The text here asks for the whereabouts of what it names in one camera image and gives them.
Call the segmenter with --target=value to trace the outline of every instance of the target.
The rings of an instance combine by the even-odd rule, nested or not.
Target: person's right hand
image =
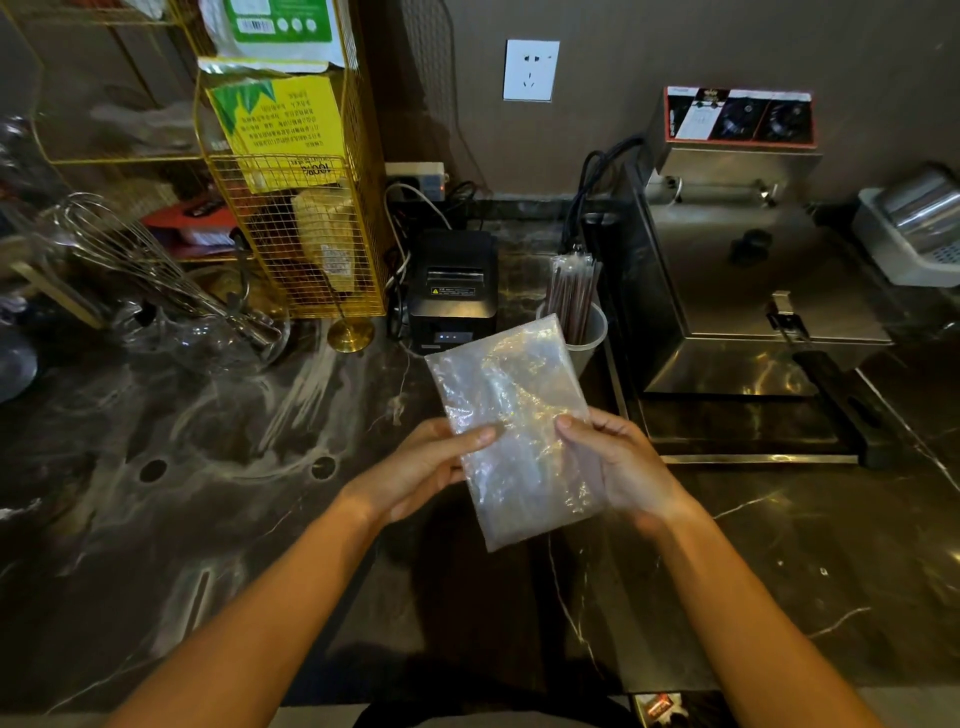
[[[632,512],[645,534],[651,534],[656,522],[673,516],[689,499],[632,422],[591,407],[589,423],[561,415],[557,429],[566,439],[600,455],[607,499],[614,508]]]

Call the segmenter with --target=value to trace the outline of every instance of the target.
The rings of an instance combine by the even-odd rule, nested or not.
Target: metal whisk
[[[146,281],[187,312],[219,316],[261,349],[271,347],[282,336],[243,312],[229,311],[184,273],[142,223],[121,220],[100,195],[69,195],[57,207],[54,219],[70,236],[58,242],[70,245],[92,263]]]

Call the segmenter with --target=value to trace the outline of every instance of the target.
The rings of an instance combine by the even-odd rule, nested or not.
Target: black thermal printer
[[[496,332],[495,237],[425,231],[412,256],[407,311],[415,352],[441,352]]]

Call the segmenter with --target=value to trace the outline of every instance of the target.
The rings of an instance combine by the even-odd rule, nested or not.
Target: clear plastic bag
[[[558,415],[588,417],[557,316],[426,357],[451,429],[498,425],[462,458],[487,549],[588,518],[605,505],[600,461],[562,439]]]

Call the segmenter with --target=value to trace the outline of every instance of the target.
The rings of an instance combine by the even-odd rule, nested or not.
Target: electrical outlet
[[[508,40],[503,71],[504,100],[550,101],[558,55],[558,40]]]

